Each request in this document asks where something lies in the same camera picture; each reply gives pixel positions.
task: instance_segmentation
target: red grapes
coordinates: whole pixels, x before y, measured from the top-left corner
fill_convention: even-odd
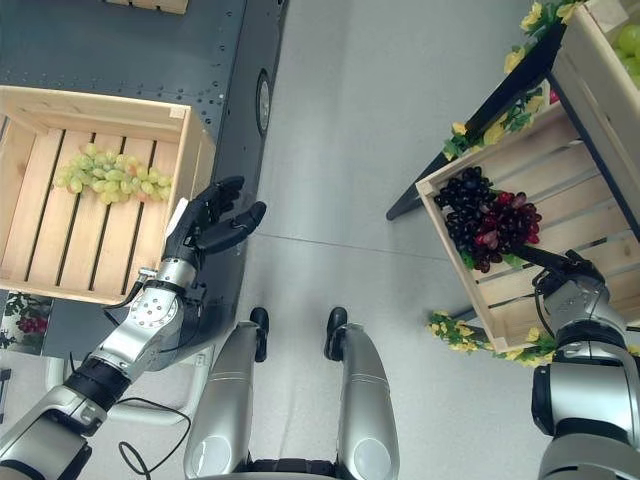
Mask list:
[[[542,216],[526,194],[493,191],[491,185],[481,167],[469,167],[434,197],[456,249],[482,273],[491,263],[502,262],[514,247],[540,241]]]

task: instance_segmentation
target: green leaf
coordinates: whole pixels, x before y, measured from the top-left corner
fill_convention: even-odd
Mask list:
[[[473,257],[469,252],[463,250],[460,252],[460,257],[462,257],[462,262],[464,266],[467,267],[467,270],[473,270]]]
[[[524,260],[522,260],[520,257],[515,256],[513,253],[503,255],[502,259],[514,268],[518,268],[524,265]]]

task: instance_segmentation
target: silver robot leg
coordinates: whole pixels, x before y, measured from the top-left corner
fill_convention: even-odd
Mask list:
[[[325,355],[344,364],[340,478],[396,480],[400,456],[387,376],[373,342],[360,325],[347,323],[343,308],[331,312]]]
[[[253,364],[266,357],[268,317],[255,309],[239,323],[209,374],[184,456],[187,479],[242,470],[249,458]]]

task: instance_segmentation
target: wooden crate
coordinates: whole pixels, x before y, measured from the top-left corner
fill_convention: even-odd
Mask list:
[[[555,253],[573,248],[592,260],[607,279],[613,307],[629,322],[640,319],[640,245],[558,103],[541,113],[531,128],[416,184],[496,351],[525,346],[529,329],[541,327],[531,285],[541,268],[514,269],[504,262],[492,264],[487,274],[465,268],[433,197],[448,179],[474,165],[483,168],[495,188],[524,191],[536,204],[542,215],[540,248]]]
[[[181,197],[204,189],[214,145],[191,107],[0,86],[0,288],[99,303],[122,300],[157,267]],[[106,206],[53,188],[57,169],[93,140],[173,175],[168,202]]]
[[[640,221],[640,91],[610,43],[640,23],[637,0],[590,0],[572,17],[552,75]]]
[[[106,0],[107,3],[118,5],[133,5],[134,7],[147,8],[149,10],[162,10],[163,12],[184,14],[187,11],[189,0]]]

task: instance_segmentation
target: floor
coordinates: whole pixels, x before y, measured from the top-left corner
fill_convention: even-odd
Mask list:
[[[426,213],[384,217],[451,122],[501,81],[528,8],[291,0],[258,194],[269,210],[249,241],[238,306],[240,320],[256,305],[271,316],[269,358],[256,367],[254,458],[335,457],[341,368],[322,343],[330,309],[343,305],[384,361],[402,480],[535,478],[548,441],[530,418],[531,370],[452,352],[427,332],[429,311],[468,300]],[[133,478],[117,441],[153,464],[182,428],[107,424],[82,478]],[[182,478],[181,462],[154,480]]]

